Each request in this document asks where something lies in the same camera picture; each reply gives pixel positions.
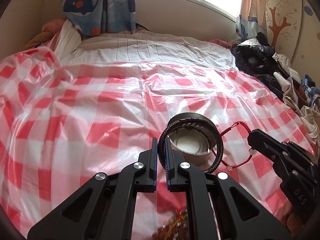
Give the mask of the person's right hand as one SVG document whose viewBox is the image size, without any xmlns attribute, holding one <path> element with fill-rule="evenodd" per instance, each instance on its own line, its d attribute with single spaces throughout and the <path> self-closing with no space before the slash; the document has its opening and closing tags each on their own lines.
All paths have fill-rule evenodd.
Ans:
<svg viewBox="0 0 320 240">
<path fill-rule="evenodd" d="M 303 229 L 304 224 L 301 217 L 296 213 L 291 213 L 287 219 L 287 228 L 291 232 L 291 238 L 295 238 Z"/>
</svg>

